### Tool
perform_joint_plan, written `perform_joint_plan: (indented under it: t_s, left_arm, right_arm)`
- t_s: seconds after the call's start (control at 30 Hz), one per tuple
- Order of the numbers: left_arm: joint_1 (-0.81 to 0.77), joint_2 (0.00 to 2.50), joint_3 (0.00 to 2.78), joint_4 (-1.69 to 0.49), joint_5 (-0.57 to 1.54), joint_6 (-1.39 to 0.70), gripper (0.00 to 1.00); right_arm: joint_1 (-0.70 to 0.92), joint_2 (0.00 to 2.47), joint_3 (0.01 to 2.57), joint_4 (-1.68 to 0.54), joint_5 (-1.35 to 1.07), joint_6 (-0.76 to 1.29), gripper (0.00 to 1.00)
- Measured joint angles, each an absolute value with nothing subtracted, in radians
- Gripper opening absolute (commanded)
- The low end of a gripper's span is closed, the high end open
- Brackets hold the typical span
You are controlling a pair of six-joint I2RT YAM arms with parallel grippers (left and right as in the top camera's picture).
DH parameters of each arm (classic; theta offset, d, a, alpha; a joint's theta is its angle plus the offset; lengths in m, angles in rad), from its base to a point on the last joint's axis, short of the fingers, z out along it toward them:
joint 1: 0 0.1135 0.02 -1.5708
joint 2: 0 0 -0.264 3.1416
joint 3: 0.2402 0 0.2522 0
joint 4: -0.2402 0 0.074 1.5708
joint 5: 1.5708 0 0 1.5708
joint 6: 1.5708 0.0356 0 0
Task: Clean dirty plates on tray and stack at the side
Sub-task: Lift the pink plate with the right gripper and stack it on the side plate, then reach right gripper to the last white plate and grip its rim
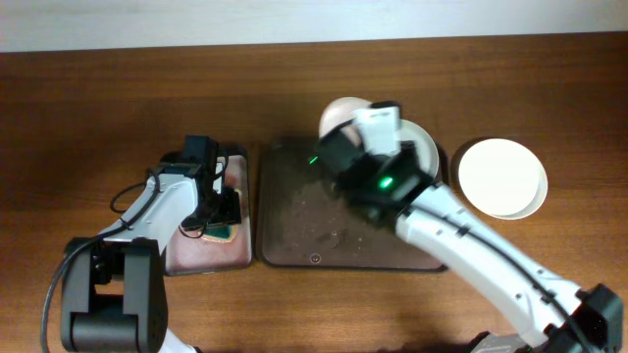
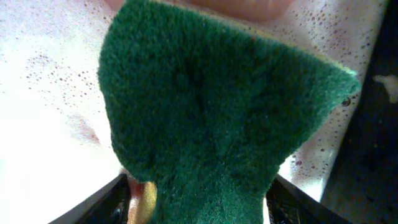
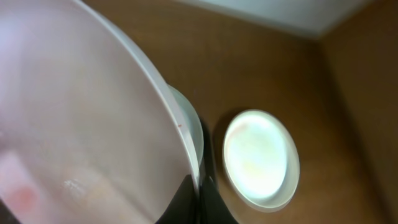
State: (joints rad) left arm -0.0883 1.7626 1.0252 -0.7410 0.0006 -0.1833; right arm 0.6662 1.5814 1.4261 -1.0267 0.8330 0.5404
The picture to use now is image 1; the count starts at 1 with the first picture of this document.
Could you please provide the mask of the green yellow sponge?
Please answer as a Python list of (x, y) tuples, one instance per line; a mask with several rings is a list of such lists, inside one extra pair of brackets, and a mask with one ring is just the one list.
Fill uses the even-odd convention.
[(203, 238), (219, 243), (233, 241), (242, 221), (240, 196), (239, 189), (230, 187), (219, 194), (219, 198), (212, 204), (209, 220), (201, 229)]

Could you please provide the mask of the cream plate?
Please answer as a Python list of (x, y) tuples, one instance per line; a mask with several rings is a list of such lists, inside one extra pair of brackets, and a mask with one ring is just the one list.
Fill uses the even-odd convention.
[(355, 110), (369, 108), (370, 105), (370, 101), (358, 97), (342, 97), (334, 100), (322, 113), (319, 122), (319, 139), (335, 127), (351, 121)]

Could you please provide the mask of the pale grey plate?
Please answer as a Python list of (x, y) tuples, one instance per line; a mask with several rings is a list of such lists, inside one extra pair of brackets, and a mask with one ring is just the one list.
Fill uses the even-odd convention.
[(431, 135), (413, 122), (402, 120), (399, 138), (402, 141), (412, 141), (414, 143), (420, 169), (426, 174), (436, 177), (440, 167), (440, 156), (437, 145)]

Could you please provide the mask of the white plate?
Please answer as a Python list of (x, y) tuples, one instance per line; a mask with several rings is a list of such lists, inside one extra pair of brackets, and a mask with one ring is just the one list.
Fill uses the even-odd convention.
[(520, 220), (537, 212), (549, 192), (547, 172), (526, 146), (488, 138), (462, 154), (457, 180), (465, 198), (479, 211), (502, 220)]

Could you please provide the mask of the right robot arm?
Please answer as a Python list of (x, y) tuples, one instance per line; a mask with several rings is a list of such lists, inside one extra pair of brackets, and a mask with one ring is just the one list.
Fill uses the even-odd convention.
[(620, 351), (620, 297), (603, 284), (582, 289), (480, 221), (421, 167), (417, 139), (401, 137), (404, 123), (396, 102), (337, 99), (322, 114), (312, 161), (349, 205), (374, 222), (391, 219), (398, 238), (463, 278), (514, 327), (480, 333), (471, 351)]

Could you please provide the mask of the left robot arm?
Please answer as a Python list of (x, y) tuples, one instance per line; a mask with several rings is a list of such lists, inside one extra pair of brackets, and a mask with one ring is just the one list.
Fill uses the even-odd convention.
[(225, 184), (227, 151), (189, 135), (146, 173), (143, 191), (109, 227), (75, 237), (51, 281), (62, 288), (61, 342), (69, 352), (192, 352), (169, 328), (162, 254), (171, 238), (227, 243), (242, 221)]

